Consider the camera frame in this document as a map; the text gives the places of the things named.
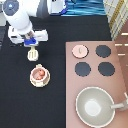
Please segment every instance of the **round lid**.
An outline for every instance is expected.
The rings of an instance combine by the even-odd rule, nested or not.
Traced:
[[[76,45],[73,48],[72,53],[77,58],[84,58],[88,55],[88,48],[84,45]]]

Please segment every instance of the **black burner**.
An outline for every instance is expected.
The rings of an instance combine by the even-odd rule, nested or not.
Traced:
[[[86,62],[79,62],[75,66],[75,72],[79,76],[82,76],[82,77],[87,76],[89,75],[90,71],[91,71],[91,68],[89,64],[87,64]]]
[[[112,76],[115,72],[114,66],[109,62],[100,63],[98,70],[103,76]]]
[[[100,57],[106,58],[111,55],[111,49],[106,45],[99,45],[96,48],[96,54]]]

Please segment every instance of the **small pot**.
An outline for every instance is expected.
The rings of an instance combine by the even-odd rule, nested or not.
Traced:
[[[39,76],[39,71],[40,70],[43,70],[45,73],[42,77],[42,79],[40,80],[37,80],[36,78]],[[42,67],[41,64],[38,64],[36,65],[36,68],[34,68],[32,71],[31,71],[31,74],[30,74],[30,81],[31,83],[36,86],[36,87],[43,87],[45,85],[48,84],[50,80],[50,73],[47,69],[45,69],[44,67]]]

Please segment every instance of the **black table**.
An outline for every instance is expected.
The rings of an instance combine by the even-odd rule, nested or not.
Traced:
[[[34,29],[47,30],[49,40],[37,47],[39,60],[29,62],[29,48],[10,47],[6,30],[0,51],[0,128],[65,128],[65,42],[110,41],[107,16],[51,16],[31,21]],[[43,88],[29,81],[36,64],[42,64],[51,74],[49,84]]]

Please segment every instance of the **pink stove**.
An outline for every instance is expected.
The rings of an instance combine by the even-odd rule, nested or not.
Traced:
[[[100,87],[120,103],[126,87],[114,41],[66,43],[66,128],[90,128],[76,112],[76,97],[86,87]],[[116,110],[105,128],[128,128],[128,110]]]

